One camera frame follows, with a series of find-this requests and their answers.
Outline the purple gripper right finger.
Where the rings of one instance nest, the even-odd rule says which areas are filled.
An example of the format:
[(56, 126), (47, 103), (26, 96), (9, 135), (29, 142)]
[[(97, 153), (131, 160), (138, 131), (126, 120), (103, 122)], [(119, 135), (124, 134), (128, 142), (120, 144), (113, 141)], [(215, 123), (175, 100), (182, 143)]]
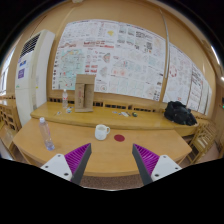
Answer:
[(157, 155), (137, 144), (133, 145), (132, 154), (135, 158), (143, 185), (148, 185), (181, 170), (168, 155)]

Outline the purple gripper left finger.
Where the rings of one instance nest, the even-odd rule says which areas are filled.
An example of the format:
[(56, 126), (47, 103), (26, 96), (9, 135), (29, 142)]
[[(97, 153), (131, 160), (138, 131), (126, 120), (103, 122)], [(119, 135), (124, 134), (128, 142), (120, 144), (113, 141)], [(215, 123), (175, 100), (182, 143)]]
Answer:
[(66, 155), (56, 154), (42, 169), (79, 185), (91, 153), (91, 144), (88, 143)]

